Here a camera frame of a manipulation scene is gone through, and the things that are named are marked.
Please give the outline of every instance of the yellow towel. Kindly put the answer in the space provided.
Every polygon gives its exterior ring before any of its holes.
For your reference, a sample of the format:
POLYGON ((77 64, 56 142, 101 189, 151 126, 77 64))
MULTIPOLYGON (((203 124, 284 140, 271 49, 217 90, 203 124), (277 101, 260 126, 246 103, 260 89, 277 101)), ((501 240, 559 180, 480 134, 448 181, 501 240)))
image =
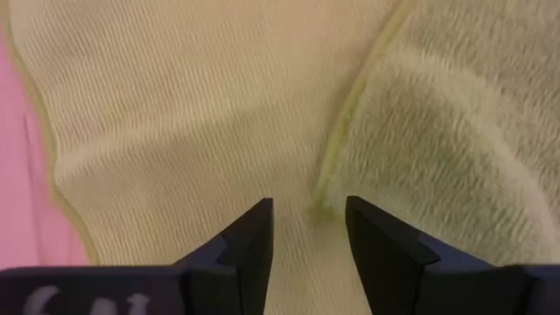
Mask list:
POLYGON ((270 196, 268 314, 368 314, 343 225, 309 215, 350 193, 558 260, 556 0, 8 1, 93 263, 170 263, 270 196))

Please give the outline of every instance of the folded cloth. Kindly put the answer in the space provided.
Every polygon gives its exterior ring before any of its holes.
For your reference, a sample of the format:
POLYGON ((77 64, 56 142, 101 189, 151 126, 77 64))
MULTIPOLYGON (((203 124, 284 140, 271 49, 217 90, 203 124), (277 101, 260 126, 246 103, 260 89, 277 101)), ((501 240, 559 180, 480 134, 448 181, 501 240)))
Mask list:
POLYGON ((359 194, 492 263, 559 263, 560 2, 422 0, 383 51, 343 109, 323 207, 359 194))
POLYGON ((94 263, 170 263, 271 196, 268 313, 365 314, 343 225, 310 215, 350 193, 557 259, 555 1, 6 1, 94 263))
POLYGON ((0 37, 0 270, 87 264, 70 222, 49 199, 37 117, 0 37))

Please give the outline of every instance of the ribbed fabric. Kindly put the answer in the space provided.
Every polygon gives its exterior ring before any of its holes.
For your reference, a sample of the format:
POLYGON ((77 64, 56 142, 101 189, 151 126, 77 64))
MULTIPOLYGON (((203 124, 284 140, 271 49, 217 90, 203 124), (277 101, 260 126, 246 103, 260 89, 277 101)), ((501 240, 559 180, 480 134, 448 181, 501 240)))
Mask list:
POLYGON ((359 194, 492 263, 560 263, 558 52, 556 0, 418 2, 346 104, 321 204, 359 194))
POLYGON ((369 313, 346 231, 314 225, 309 206, 329 131, 397 1, 9 5, 55 188, 92 263, 171 263, 270 196, 268 314, 369 313))

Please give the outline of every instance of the textured fabric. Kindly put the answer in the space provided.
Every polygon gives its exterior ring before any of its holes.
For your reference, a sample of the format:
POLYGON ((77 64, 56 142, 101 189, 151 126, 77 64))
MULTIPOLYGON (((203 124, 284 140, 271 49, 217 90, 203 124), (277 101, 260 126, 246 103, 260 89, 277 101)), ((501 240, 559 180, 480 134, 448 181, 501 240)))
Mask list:
POLYGON ((49 200, 44 145, 0 37, 0 270, 87 264, 80 239, 49 200))
POLYGON ((418 2, 346 104, 323 206, 359 194, 492 263, 560 263, 558 52, 557 0, 418 2))
POLYGON ((270 196, 269 313, 368 313, 346 231, 314 225, 309 206, 329 130, 396 5, 9 1, 55 188, 92 263, 171 263, 270 196))

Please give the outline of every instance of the pink surface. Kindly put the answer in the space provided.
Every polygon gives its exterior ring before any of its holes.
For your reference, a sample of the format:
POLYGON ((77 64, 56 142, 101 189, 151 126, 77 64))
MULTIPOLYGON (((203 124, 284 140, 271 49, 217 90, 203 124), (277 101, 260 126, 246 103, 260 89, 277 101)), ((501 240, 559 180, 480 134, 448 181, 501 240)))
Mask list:
POLYGON ((87 263, 74 227, 49 200, 38 120, 0 38, 0 270, 87 263))

